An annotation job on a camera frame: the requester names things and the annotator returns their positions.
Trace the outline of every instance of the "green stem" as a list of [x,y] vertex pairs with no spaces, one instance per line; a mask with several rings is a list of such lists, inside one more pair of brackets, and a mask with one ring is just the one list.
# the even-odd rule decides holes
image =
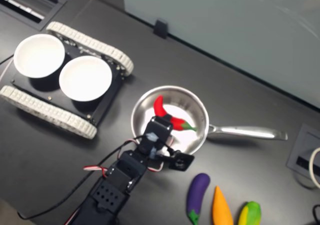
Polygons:
[[194,209],[192,209],[192,211],[188,214],[188,217],[191,220],[191,222],[193,222],[193,225],[198,225],[199,215],[196,214]]

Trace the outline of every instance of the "power outlet box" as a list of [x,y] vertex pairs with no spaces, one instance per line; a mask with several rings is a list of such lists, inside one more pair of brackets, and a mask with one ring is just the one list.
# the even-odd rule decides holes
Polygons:
[[[320,131],[303,124],[286,164],[287,167],[306,178],[310,178],[310,157],[312,152],[319,147]],[[320,181],[320,154],[314,159],[313,172],[316,179]]]

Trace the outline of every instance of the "orange carrot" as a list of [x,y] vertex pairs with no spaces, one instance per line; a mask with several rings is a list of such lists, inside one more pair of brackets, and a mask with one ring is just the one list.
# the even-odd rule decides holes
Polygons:
[[214,225],[234,225],[227,201],[218,186],[215,187],[214,192],[212,218]]

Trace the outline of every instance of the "toy red chili pepper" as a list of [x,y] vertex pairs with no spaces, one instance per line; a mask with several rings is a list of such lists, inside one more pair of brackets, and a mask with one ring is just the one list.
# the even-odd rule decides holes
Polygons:
[[154,101],[153,109],[156,116],[164,117],[167,114],[164,109],[164,97],[162,95],[158,96]]
[[182,130],[193,130],[197,131],[195,127],[192,127],[189,123],[181,118],[171,117],[170,122],[173,124],[173,129],[182,131]]
[[[164,117],[168,113],[164,109],[164,97],[162,95],[158,96],[153,104],[154,113],[156,116]],[[196,131],[195,127],[192,127],[189,123],[181,118],[172,116],[170,122],[173,124],[173,129],[177,131],[182,130],[193,130]]]

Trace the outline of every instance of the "black cable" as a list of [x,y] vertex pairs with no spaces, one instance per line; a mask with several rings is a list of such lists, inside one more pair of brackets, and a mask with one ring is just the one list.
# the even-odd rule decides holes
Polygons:
[[320,225],[320,221],[319,221],[319,219],[318,219],[318,217],[317,217],[317,213],[316,213],[316,209],[317,209],[317,208],[320,208],[320,204],[317,204],[317,205],[314,205],[314,206],[313,206],[313,208],[312,208],[312,215],[313,215],[313,217],[314,217],[314,220],[315,220],[316,224],[317,224],[317,225]]
[[[141,136],[137,136],[134,138],[134,140],[136,139],[140,139],[144,137],[143,135]],[[129,140],[129,141],[125,141],[122,145],[120,145],[118,148],[116,148],[115,150],[113,150],[111,153],[109,153],[104,159],[102,159],[98,164],[97,166],[100,167],[108,158],[110,158],[113,154],[115,154],[117,151],[119,151],[120,149],[122,149],[122,147],[126,146],[127,144],[131,143],[132,141]],[[75,191],[94,173],[95,171],[90,171],[86,176],[84,176],[81,181],[61,200],[59,201],[58,203],[56,203],[55,205],[53,205],[52,207],[48,208],[47,210],[44,210],[40,213],[37,213],[35,215],[32,215],[32,216],[29,216],[29,217],[23,217],[19,212],[18,213],[18,216],[22,219],[22,220],[30,220],[30,219],[34,219],[34,218],[37,218],[39,216],[42,216],[44,214],[47,214],[51,211],[53,211],[54,209],[60,207],[66,200],[68,200],[68,198],[71,197],[72,194],[75,193]]]
[[14,55],[12,54],[10,57],[7,57],[5,60],[1,61],[0,62],[0,65],[1,64],[4,64],[6,61],[8,61],[9,59],[11,59]]

